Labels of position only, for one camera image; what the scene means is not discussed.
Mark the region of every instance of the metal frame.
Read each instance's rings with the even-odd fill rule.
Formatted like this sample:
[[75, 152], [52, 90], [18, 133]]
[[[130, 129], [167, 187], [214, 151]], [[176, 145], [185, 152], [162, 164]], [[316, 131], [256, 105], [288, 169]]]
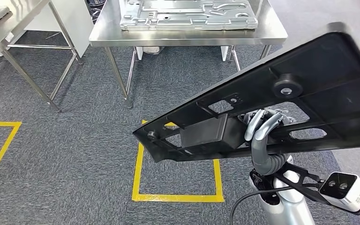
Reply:
[[49, 8], [52, 10], [52, 13], [54, 15], [54, 18], [56, 19], [57, 23], [60, 26], [61, 33], [63, 34], [66, 42], [68, 43], [68, 46], [57, 46], [57, 45], [7, 45], [7, 47], [16, 47], [16, 48], [41, 48], [41, 49], [62, 49], [62, 50], [71, 50], [73, 56], [71, 57], [71, 60], [67, 64], [66, 68], [64, 69], [63, 74], [61, 75], [58, 83], [56, 84], [56, 87], [54, 88], [53, 92], [50, 96], [48, 96], [31, 78], [31, 76], [20, 66], [20, 64], [15, 60], [15, 58], [12, 56], [12, 54], [9, 53], [7, 49], [4, 49], [2, 51], [3, 56], [10, 62], [10, 64], [13, 65], [13, 67], [22, 75], [25, 80], [31, 85], [31, 87], [38, 92], [38, 94], [42, 97], [44, 101], [46, 101], [56, 112], [59, 112], [60, 109], [58, 106], [53, 102], [58, 90], [60, 89], [64, 79], [66, 78], [71, 66], [73, 65], [74, 61], [77, 60], [79, 65], [83, 64], [83, 60], [81, 59], [81, 56], [79, 55], [78, 51], [76, 50], [74, 43], [72, 42], [64, 24], [61, 20], [59, 14], [57, 13], [56, 8], [54, 7], [52, 2], [48, 3]]
[[[260, 56], [260, 59], [262, 59], [262, 58], [264, 58], [264, 57], [266, 57], [268, 55], [271, 47], [272, 47], [272, 45], [265, 45], [264, 46], [262, 54]], [[135, 46], [133, 47], [132, 59], [130, 61], [130, 69], [129, 69], [129, 75], [127, 77], [126, 87], [125, 87], [125, 84], [124, 84], [124, 82], [122, 80], [122, 76], [120, 75], [118, 65], [117, 65], [117, 63], [115, 61], [115, 57], [113, 55], [113, 52], [111, 51], [111, 48], [110, 47], [105, 47], [105, 52], [106, 52], [106, 54], [107, 54], [107, 56], [110, 59], [110, 62], [112, 64], [112, 68], [113, 68], [114, 74], [115, 74], [115, 76], [117, 78], [117, 82], [119, 83], [122, 95], [123, 95], [123, 97], [125, 99], [126, 106], [128, 108], [132, 108], [133, 107], [133, 102], [129, 99], [129, 92], [130, 92], [130, 83], [132, 81], [133, 68], [134, 68], [134, 65], [135, 65], [135, 61], [138, 61], [138, 59], [137, 59], [137, 49], [136, 49]], [[241, 70], [240, 62], [238, 60], [237, 52], [235, 51], [235, 46], [234, 45], [231, 46], [230, 57], [229, 57], [229, 62], [232, 62], [232, 61], [235, 62], [235, 66], [237, 68], [237, 71], [240, 71]]]
[[[114, 46], [225, 46], [232, 45], [280, 45], [287, 38], [287, 33], [278, 16], [275, 14], [269, 0], [250, 1], [251, 8], [259, 26], [255, 30], [205, 30], [200, 31], [148, 31], [148, 35], [141, 32], [126, 32], [120, 27], [121, 8], [124, 1], [106, 1], [89, 41], [93, 47]], [[237, 69], [240, 70], [238, 58], [233, 56]], [[118, 71], [113, 63], [114, 72]]]

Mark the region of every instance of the mounting hole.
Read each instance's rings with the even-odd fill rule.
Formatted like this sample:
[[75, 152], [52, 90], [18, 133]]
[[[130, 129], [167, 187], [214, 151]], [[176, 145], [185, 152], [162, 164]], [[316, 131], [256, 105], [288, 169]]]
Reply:
[[296, 140], [312, 140], [323, 138], [327, 133], [319, 128], [308, 128], [303, 130], [294, 130], [289, 133], [291, 138]]
[[180, 134], [176, 134], [176, 135], [173, 135], [173, 136], [169, 136], [167, 138], [165, 138], [165, 140], [167, 142], [169, 142], [170, 144], [180, 148], [181, 147], [181, 137], [180, 137]]
[[148, 134], [147, 134], [147, 137], [150, 139], [150, 140], [156, 140], [158, 139], [158, 133], [154, 132], [154, 131], [149, 131]]
[[281, 89], [281, 94], [283, 94], [283, 95], [290, 95], [291, 93], [292, 93], [292, 89], [290, 89], [290, 88]]
[[179, 128], [179, 126], [177, 126], [176, 124], [172, 123], [171, 125], [165, 124], [162, 129], [176, 130], [176, 129], [178, 129], [178, 128]]
[[209, 105], [208, 107], [211, 110], [215, 111], [216, 113], [224, 113], [224, 112], [234, 109], [234, 107], [225, 100], [215, 102], [215, 103]]

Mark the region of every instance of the stainless steel table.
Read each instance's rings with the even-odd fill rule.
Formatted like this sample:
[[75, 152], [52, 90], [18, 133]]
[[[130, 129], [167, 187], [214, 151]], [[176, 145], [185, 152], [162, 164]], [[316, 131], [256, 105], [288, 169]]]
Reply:
[[268, 54], [271, 45], [280, 45], [288, 37], [268, 0], [249, 0], [249, 2], [259, 22], [255, 30], [122, 31], [119, 27], [121, 18], [119, 0], [107, 0], [89, 41], [93, 47], [105, 48], [127, 106], [131, 107], [128, 94], [136, 49], [133, 51], [131, 69], [125, 87], [111, 52], [111, 46], [231, 46], [230, 54], [234, 57], [237, 69], [240, 70], [235, 45], [265, 45], [261, 55], [263, 58]]
[[[53, 15], [61, 28], [61, 32], [66, 39], [69, 46], [56, 46], [56, 45], [11, 45], [10, 41], [6, 40], [7, 37], [18, 37], [24, 30], [24, 28], [32, 21], [32, 19], [38, 15], [43, 7], [49, 5], [53, 12]], [[56, 111], [60, 109], [53, 102], [53, 99], [59, 90], [64, 78], [66, 77], [69, 69], [75, 60], [79, 64], [82, 64], [81, 57], [76, 51], [74, 44], [69, 37], [67, 30], [65, 29], [62, 20], [57, 14], [56, 8], [50, 2], [50, 0], [0, 0], [0, 6], [7, 6], [10, 12], [0, 19], [0, 53], [15, 67], [15, 69], [28, 81], [28, 83], [38, 92], [44, 101], [52, 106]], [[9, 53], [7, 47], [20, 47], [20, 48], [51, 48], [51, 49], [63, 49], [71, 50], [73, 57], [69, 64], [65, 68], [62, 76], [59, 79], [52, 94], [47, 96], [45, 92], [32, 80], [30, 75], [20, 66], [20, 64]]]

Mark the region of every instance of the robotic hand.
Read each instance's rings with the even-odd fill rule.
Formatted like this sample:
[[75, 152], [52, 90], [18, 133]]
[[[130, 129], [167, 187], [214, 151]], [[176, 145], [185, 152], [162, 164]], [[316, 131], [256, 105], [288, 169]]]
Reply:
[[[251, 142], [254, 170], [250, 173], [249, 181], [257, 190], [255, 193], [261, 193], [259, 200], [270, 224], [313, 225], [314, 221], [304, 196], [312, 201], [360, 215], [358, 175], [333, 172], [323, 180], [306, 169], [293, 165], [292, 156], [267, 153], [270, 132], [278, 126], [295, 122], [293, 118], [286, 116], [281, 110], [260, 109], [240, 119], [247, 124], [245, 140]], [[316, 183], [303, 184], [306, 177]]]

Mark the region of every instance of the black plastic part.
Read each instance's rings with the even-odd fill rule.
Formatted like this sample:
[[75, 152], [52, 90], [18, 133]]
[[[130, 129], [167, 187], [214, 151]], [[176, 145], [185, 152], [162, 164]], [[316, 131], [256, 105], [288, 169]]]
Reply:
[[[284, 177], [284, 173], [286, 171], [293, 171], [295, 173], [298, 173], [300, 175], [300, 179], [298, 183], [293, 183], [292, 181], [290, 181], [289, 179], [287, 179], [286, 177]], [[342, 209], [340, 207], [334, 206], [332, 204], [330, 204], [318, 191], [315, 190], [311, 190], [307, 187], [303, 187], [303, 182], [305, 180], [306, 177], [309, 177], [315, 181], [317, 181], [318, 183], [321, 183], [322, 180], [315, 174], [311, 174], [309, 173], [306, 169], [290, 164], [290, 163], [285, 163], [284, 166], [278, 170], [276, 173], [273, 174], [273, 176], [277, 179], [279, 179], [280, 181], [284, 182], [285, 184], [289, 185], [290, 187], [294, 188], [295, 190], [297, 190], [298, 192], [300, 192], [302, 195], [304, 195], [305, 197], [309, 198], [310, 200], [314, 201], [314, 202], [318, 202], [318, 203], [323, 203], [326, 205], [330, 205], [332, 207], [335, 207], [337, 209], [346, 211], [348, 213], [354, 214], [354, 215], [360, 215], [360, 210], [357, 212], [351, 212], [345, 209]], [[339, 196], [342, 194], [342, 191], [338, 190], [337, 194], [333, 194], [336, 196]]]
[[[249, 175], [253, 181], [253, 184], [255, 185], [255, 187], [258, 190], [263, 191], [263, 190], [274, 189], [274, 186], [273, 186], [274, 177], [273, 176], [271, 176], [271, 175], [263, 176], [263, 175], [259, 174], [258, 172], [256, 172], [255, 169], [252, 170]], [[267, 204], [278, 205], [280, 203], [279, 196], [277, 195], [276, 192], [264, 193], [264, 194], [260, 194], [260, 196], [262, 197], [263, 201], [265, 201]]]
[[[292, 181], [284, 177], [284, 173], [286, 171], [293, 171], [295, 173], [298, 173], [300, 175], [299, 182], [293, 183]], [[318, 175], [309, 173], [306, 169], [302, 167], [290, 163], [285, 163], [280, 170], [278, 170], [276, 173], [273, 174], [273, 176], [278, 180], [284, 182], [285, 184], [291, 186], [295, 190], [299, 191], [310, 200], [314, 202], [324, 203], [326, 205], [331, 205], [324, 197], [322, 197], [322, 195], [319, 194], [318, 191], [311, 190], [307, 187], [303, 187], [303, 182], [306, 177], [309, 177], [315, 180], [316, 182], [321, 183], [322, 179], [320, 179]]]
[[[284, 87], [291, 88], [292, 95], [279, 95]], [[233, 109], [212, 112], [208, 106], [221, 100]], [[176, 147], [166, 142], [165, 138], [178, 134], [180, 129], [222, 114], [237, 118], [238, 115], [282, 102], [295, 103], [310, 119], [274, 129], [267, 147], [269, 154], [360, 147], [360, 50], [346, 33], [344, 24], [328, 24], [324, 32], [306, 43], [267, 56], [133, 133], [156, 162], [164, 159], [193, 161], [251, 156], [250, 146], [223, 149], [221, 145], [209, 143], [188, 146], [193, 149], [193, 154], [185, 154], [184, 147]], [[168, 122], [175, 123], [179, 129], [162, 129]], [[327, 135], [310, 140], [290, 136], [292, 131], [308, 128], [322, 129]], [[157, 140], [148, 138], [147, 134], [151, 131], [156, 132]]]
[[155, 131], [150, 131], [150, 132], [148, 132], [147, 137], [150, 140], [156, 140], [156, 139], [158, 139], [158, 134]]
[[228, 114], [217, 119], [210, 118], [180, 130], [181, 144], [192, 154], [200, 153], [200, 147], [209, 153], [210, 146], [220, 146], [222, 151], [236, 149], [245, 142], [244, 133], [247, 126]]

